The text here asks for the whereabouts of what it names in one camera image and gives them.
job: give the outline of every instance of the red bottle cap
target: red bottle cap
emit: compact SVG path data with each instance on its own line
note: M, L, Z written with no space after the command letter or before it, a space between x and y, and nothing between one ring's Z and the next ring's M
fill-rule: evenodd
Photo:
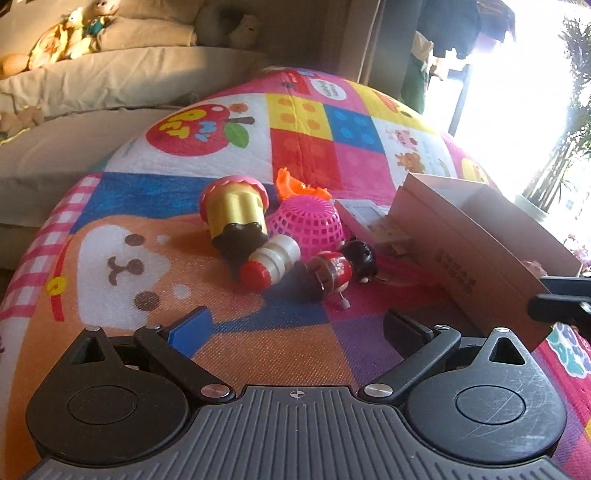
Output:
M239 274L242 284L255 293L262 293L271 286L271 274L259 262L246 262Z

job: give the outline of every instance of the green leaf graphic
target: green leaf graphic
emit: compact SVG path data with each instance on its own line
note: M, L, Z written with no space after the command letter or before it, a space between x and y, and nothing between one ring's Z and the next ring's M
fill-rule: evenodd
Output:
M248 146L250 137L248 136L248 131L242 125L228 123L223 128L223 132L231 144L240 148L246 148Z

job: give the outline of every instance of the red square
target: red square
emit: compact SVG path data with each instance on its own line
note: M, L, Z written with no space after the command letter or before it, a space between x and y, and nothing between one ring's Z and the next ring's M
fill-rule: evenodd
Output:
M342 190L334 142L271 128L271 148L273 178L286 167L292 177L306 185Z

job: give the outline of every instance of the pink cupcake top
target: pink cupcake top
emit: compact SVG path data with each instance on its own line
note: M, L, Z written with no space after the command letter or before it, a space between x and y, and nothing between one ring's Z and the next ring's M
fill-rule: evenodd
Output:
M215 188L222 187L228 183L248 183L251 187L258 191L262 199L263 208L265 210L269 208L269 195L260 181L253 179L252 177L245 177L244 175L229 175L211 182L202 191L201 197L199 198L199 214L205 223L207 223L207 209L205 208L207 195L214 191Z

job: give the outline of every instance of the pink plastic basket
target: pink plastic basket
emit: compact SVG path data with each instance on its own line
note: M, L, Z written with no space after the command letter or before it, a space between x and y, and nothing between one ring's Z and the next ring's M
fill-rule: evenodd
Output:
M296 195L284 201L267 217L267 229L271 236L292 237L300 246L304 262L323 250L337 250L345 239L332 203L311 195Z

